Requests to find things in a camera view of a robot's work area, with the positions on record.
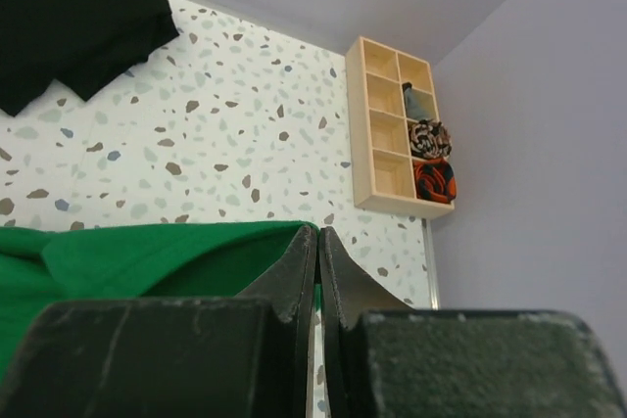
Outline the green t shirt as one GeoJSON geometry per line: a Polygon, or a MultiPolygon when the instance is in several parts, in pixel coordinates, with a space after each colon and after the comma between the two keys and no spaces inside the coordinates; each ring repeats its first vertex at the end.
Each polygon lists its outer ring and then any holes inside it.
{"type": "Polygon", "coordinates": [[[303,221],[1,230],[1,368],[49,304],[233,297],[274,265],[303,221]]]}

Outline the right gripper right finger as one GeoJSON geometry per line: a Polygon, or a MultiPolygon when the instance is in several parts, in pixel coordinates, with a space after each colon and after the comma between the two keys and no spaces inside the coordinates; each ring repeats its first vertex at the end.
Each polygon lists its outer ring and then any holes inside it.
{"type": "Polygon", "coordinates": [[[622,417],[600,342],[554,310],[416,309],[321,230],[327,410],[332,417],[622,417]]]}

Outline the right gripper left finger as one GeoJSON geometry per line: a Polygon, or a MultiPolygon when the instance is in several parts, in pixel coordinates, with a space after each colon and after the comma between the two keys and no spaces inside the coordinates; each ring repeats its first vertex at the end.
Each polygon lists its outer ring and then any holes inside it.
{"type": "Polygon", "coordinates": [[[54,302],[1,368],[5,417],[305,417],[317,231],[233,297],[54,302]]]}

